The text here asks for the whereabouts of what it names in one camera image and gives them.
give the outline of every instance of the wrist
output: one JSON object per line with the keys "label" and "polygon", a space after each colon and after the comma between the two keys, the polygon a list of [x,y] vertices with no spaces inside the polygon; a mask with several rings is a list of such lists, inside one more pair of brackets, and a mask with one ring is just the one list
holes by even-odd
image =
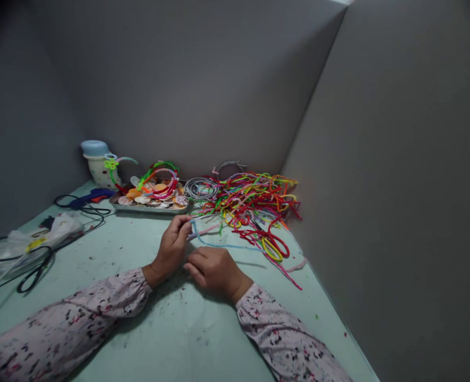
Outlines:
{"label": "wrist", "polygon": [[142,268],[144,278],[150,288],[155,289],[165,279],[166,275],[158,270],[153,263],[148,264]]}
{"label": "wrist", "polygon": [[238,286],[230,296],[229,299],[232,301],[233,305],[236,305],[236,303],[245,295],[245,293],[249,290],[249,288],[254,284],[254,281],[247,276],[245,273],[242,273],[242,276],[240,278],[240,281],[238,283]]}

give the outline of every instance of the white container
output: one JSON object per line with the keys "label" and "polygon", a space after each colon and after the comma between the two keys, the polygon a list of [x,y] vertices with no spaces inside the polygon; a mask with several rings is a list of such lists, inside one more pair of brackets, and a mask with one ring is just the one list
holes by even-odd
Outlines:
{"label": "white container", "polygon": [[[81,143],[81,148],[83,156],[88,159],[88,167],[97,187],[116,190],[117,188],[109,176],[109,169],[106,168],[104,163],[106,161],[104,155],[110,154],[107,144],[102,141],[84,141]],[[122,183],[118,175],[118,169],[113,170],[113,177],[116,183],[119,185]]]}

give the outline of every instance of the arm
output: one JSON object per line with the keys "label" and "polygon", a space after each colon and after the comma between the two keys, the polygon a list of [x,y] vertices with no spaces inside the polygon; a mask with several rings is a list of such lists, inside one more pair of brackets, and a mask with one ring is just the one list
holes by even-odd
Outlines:
{"label": "arm", "polygon": [[351,381],[325,344],[262,287],[252,284],[236,310],[242,329],[279,381]]}
{"label": "arm", "polygon": [[236,306],[238,320],[281,381],[348,382],[348,374],[324,343],[253,283],[225,249],[199,247],[185,268],[203,288],[219,291]]}
{"label": "arm", "polygon": [[179,267],[190,219],[174,217],[151,264],[98,281],[0,335],[0,380],[62,380],[70,374]]}

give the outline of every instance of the blue lid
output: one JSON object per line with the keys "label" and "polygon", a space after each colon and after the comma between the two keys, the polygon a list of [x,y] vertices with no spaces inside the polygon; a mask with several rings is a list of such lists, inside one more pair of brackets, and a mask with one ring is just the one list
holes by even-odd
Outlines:
{"label": "blue lid", "polygon": [[81,148],[85,155],[90,155],[92,157],[103,157],[105,154],[110,153],[107,144],[102,141],[84,141],[81,143]]}

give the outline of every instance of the hand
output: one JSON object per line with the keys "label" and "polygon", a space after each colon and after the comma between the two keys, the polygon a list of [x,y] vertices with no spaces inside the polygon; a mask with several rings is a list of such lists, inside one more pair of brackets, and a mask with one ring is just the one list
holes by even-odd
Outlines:
{"label": "hand", "polygon": [[183,267],[199,286],[220,292],[234,304],[253,284],[223,248],[199,247],[190,254],[187,261]]}
{"label": "hand", "polygon": [[151,264],[143,267],[144,277],[152,289],[181,265],[187,238],[192,233],[191,220],[189,215],[175,216],[162,235],[157,257]]}

